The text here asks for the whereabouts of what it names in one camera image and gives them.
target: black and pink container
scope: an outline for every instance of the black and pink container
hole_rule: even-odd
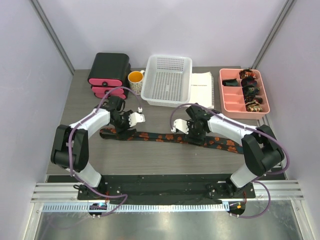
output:
[[[112,88],[129,87],[128,75],[131,72],[129,56],[124,53],[99,52],[93,61],[88,82],[97,98],[103,96]],[[111,95],[122,99],[128,96],[128,90],[117,89]]]

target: white wall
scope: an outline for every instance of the white wall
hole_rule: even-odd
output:
[[[288,175],[297,179],[320,223],[319,0],[298,0],[258,69],[276,136],[288,149]]]
[[[97,52],[122,52],[133,67],[152,54],[194,66],[251,66],[285,0],[40,0],[75,69]]]
[[[0,239],[22,238],[71,74],[26,0],[0,1]]]

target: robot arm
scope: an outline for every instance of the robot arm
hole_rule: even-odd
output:
[[[101,127],[108,124],[114,125],[117,133],[121,133],[137,123],[145,122],[145,116],[138,112],[129,110],[122,113],[121,109],[124,108],[124,104],[124,100],[120,97],[111,96],[108,102],[105,102],[97,112],[96,107],[80,121],[70,125],[58,126],[51,152],[51,162],[70,171],[68,138],[71,130],[81,123],[72,136],[72,166],[74,174],[89,186],[96,188],[98,192],[105,194],[106,186],[103,176],[89,163],[89,138]]]
[[[284,153],[278,145],[266,137],[246,129],[257,129],[275,139],[273,131],[267,125],[261,127],[246,125],[214,111],[222,118],[220,119],[198,106],[190,106],[186,112],[191,120],[175,120],[172,130],[180,130],[185,133],[186,141],[202,145],[206,133],[212,132],[221,134],[242,146],[245,164],[226,180],[231,195],[241,191],[252,180],[261,177],[284,159]]]

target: black fabric strip with orange flowers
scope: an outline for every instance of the black fabric strip with orange flowers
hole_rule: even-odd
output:
[[[184,141],[184,134],[161,134],[153,132],[139,132],[135,130],[128,130],[126,135],[118,135],[114,128],[104,127],[100,129],[100,136],[103,139],[113,139],[119,141],[153,141],[163,143],[179,143],[190,144]],[[210,149],[220,149],[236,154],[243,154],[243,148],[236,142],[222,137],[206,136],[204,145],[200,146]]]

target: basket bottom grid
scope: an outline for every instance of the basket bottom grid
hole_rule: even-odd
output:
[[[157,71],[151,98],[180,102],[182,100],[183,79],[182,72]]]

